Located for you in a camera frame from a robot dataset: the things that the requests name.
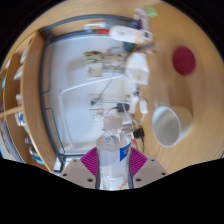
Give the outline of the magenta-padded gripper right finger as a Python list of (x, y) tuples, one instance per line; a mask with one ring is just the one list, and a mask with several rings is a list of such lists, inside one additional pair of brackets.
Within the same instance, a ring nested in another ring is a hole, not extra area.
[(130, 189), (143, 187), (166, 175), (167, 171), (156, 159), (147, 158), (137, 149), (131, 149), (128, 174)]

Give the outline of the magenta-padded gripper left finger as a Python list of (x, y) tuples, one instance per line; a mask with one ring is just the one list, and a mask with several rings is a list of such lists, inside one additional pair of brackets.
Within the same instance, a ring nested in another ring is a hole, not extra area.
[(72, 159), (60, 176), (78, 186), (99, 189), (100, 177), (97, 148), (91, 149), (81, 159)]

